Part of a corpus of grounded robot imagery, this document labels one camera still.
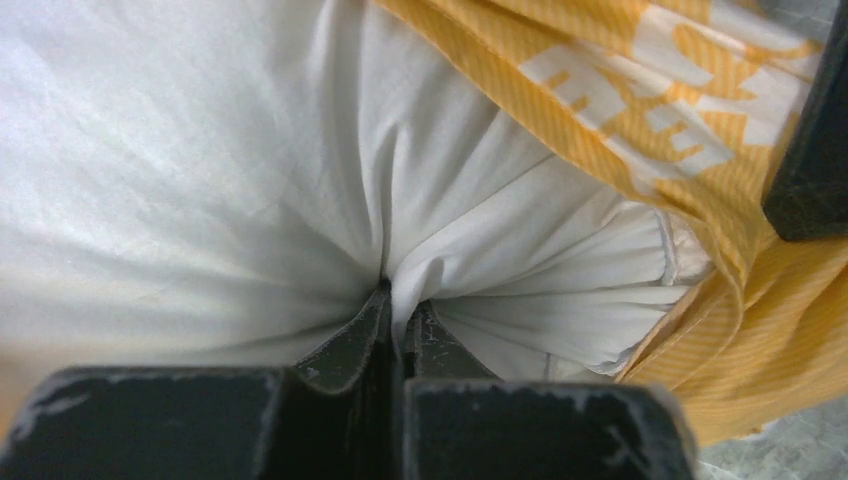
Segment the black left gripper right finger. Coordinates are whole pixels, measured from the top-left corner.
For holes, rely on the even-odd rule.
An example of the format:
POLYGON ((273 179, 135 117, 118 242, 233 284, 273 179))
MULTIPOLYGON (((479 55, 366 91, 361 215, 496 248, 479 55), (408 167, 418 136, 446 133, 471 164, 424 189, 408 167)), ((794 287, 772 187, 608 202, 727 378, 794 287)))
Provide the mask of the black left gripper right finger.
POLYGON ((429 303, 406 332, 404 479, 691 479, 698 448, 660 388, 496 377, 429 303))

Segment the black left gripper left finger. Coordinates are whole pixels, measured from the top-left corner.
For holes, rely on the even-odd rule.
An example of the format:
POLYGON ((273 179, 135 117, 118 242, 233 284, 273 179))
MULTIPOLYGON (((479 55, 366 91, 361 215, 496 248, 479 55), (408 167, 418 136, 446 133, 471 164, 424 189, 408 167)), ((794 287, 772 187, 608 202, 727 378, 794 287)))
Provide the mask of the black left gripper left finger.
POLYGON ((386 479, 390 292, 288 366, 80 367, 41 383, 5 479, 386 479))

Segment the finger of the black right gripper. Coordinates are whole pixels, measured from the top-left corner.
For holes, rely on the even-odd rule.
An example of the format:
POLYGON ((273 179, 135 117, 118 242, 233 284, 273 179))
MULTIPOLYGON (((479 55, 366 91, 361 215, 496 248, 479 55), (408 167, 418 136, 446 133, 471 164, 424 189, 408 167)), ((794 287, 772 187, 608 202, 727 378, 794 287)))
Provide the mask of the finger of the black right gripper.
POLYGON ((763 211, 788 242, 847 235, 847 3, 834 23, 763 211))

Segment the blue and orange pillowcase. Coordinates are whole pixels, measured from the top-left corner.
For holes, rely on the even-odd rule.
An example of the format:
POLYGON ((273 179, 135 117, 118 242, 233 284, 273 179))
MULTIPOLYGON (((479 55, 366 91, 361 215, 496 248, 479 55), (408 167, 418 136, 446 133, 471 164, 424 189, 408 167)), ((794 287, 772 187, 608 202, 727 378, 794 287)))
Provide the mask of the blue and orange pillowcase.
POLYGON ((621 379, 706 445, 847 392, 847 244, 762 211, 820 46, 736 1, 389 1, 554 152, 682 219, 714 264, 621 379))

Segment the white pillow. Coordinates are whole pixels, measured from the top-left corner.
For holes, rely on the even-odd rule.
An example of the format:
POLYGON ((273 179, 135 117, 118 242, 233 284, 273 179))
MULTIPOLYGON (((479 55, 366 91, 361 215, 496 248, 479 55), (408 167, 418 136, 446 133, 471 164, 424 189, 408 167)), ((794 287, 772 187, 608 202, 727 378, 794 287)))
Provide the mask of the white pillow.
POLYGON ((372 2, 1 5, 3 428, 70 365, 294 362, 381 281, 604 382, 709 268, 372 2))

